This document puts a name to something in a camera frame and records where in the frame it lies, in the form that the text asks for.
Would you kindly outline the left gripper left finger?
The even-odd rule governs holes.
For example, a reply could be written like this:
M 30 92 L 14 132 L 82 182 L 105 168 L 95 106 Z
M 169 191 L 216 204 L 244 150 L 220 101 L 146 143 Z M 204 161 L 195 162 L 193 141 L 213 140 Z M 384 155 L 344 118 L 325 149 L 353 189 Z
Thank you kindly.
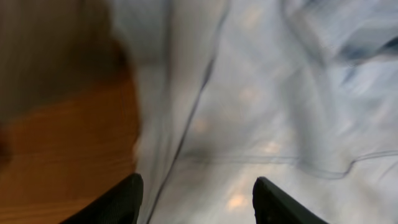
M 136 224 L 144 183 L 133 173 L 61 224 Z

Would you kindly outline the light blue printed t-shirt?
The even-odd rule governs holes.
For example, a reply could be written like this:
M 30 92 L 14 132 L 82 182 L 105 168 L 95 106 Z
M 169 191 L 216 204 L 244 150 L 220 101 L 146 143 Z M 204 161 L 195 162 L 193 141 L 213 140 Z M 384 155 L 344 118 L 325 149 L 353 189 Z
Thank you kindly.
M 265 177 L 397 222 L 396 1 L 113 2 L 142 116 L 139 223 L 254 223 Z

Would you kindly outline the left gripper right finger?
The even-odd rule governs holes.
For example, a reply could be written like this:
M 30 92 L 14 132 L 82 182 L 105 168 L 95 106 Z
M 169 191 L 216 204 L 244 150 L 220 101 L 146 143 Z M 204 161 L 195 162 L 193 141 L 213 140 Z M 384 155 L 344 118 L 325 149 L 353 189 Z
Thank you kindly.
M 257 224 L 327 224 L 265 177 L 252 190 Z

